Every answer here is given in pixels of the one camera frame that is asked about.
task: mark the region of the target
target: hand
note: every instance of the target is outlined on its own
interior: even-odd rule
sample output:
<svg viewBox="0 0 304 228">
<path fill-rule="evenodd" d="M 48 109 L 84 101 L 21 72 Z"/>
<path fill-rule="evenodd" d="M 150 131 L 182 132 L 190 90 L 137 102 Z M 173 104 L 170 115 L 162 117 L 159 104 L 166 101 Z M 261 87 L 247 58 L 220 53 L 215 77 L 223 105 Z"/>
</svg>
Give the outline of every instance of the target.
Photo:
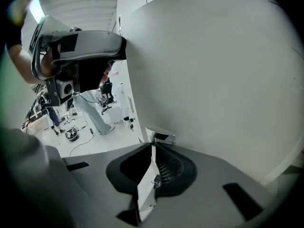
<svg viewBox="0 0 304 228">
<path fill-rule="evenodd" d="M 60 52 L 61 49 L 61 44 L 59 43 L 57 46 L 57 50 L 58 52 Z M 52 76 L 54 75 L 58 68 L 56 66 L 52 66 L 52 61 L 53 61 L 53 55 L 52 55 L 52 50 L 49 50 L 42 58 L 41 62 L 40 62 L 40 69 L 42 71 L 42 73 L 45 76 Z M 104 75 L 101 78 L 101 82 L 104 83 L 108 80 L 108 73 L 111 71 L 111 66 L 108 65 L 107 68 L 105 69 Z M 66 72 L 68 73 L 68 75 L 73 78 L 73 68 L 72 66 L 68 66 Z"/>
</svg>

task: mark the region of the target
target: white floor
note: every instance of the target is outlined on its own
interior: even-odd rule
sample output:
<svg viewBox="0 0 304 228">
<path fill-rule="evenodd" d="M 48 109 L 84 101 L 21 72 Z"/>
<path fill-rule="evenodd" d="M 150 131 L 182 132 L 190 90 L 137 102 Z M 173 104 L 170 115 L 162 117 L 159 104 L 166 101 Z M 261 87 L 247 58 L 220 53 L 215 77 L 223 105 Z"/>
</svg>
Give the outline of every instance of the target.
<svg viewBox="0 0 304 228">
<path fill-rule="evenodd" d="M 101 117 L 107 124 L 111 123 L 107 114 Z M 60 124 L 62 129 L 68 129 L 74 125 L 79 129 L 79 138 L 77 140 L 71 142 L 66 138 L 65 134 L 57 137 L 56 134 L 48 128 L 44 130 L 43 142 L 56 147 L 61 157 L 106 152 L 139 143 L 138 138 L 132 130 L 128 130 L 122 121 L 115 123 L 114 130 L 107 135 L 99 135 L 88 115 L 82 112 L 78 112 L 78 115 L 75 116 L 75 121 L 71 121 L 68 124 Z"/>
</svg>

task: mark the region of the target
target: ceiling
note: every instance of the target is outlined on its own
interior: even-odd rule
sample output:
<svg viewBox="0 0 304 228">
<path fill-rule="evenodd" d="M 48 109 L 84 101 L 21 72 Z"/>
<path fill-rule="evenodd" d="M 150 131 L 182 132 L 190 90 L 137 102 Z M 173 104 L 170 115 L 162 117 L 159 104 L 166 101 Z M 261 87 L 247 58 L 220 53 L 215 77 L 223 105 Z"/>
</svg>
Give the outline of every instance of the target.
<svg viewBox="0 0 304 228">
<path fill-rule="evenodd" d="M 117 0 L 40 0 L 45 15 L 70 27 L 83 30 L 112 31 L 116 20 Z M 22 29 L 22 45 L 28 50 L 37 22 L 29 12 Z"/>
</svg>

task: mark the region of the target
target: jeans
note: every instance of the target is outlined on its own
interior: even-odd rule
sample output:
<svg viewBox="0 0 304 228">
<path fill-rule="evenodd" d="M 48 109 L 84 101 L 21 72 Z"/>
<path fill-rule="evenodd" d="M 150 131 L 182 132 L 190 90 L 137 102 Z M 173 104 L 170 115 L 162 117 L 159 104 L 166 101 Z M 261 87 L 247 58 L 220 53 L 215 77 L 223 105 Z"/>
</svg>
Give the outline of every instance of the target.
<svg viewBox="0 0 304 228">
<path fill-rule="evenodd" d="M 91 106 L 81 95 L 74 97 L 74 103 L 89 115 L 98 133 L 105 134 L 111 129 L 111 126 L 103 121 L 96 108 Z"/>
</svg>

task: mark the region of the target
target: shoe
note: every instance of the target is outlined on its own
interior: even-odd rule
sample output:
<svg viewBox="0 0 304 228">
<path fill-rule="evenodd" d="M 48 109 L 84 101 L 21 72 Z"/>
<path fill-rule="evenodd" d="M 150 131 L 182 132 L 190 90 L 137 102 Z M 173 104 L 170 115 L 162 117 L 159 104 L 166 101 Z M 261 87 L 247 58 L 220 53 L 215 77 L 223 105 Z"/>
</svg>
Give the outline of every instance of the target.
<svg viewBox="0 0 304 228">
<path fill-rule="evenodd" d="M 112 125 L 111 128 L 110 128 L 110 130 L 109 130 L 107 133 L 105 133 L 104 135 L 106 135 L 106 134 L 108 134 L 109 132 L 111 132 L 114 128 L 115 128 L 115 126 Z"/>
</svg>

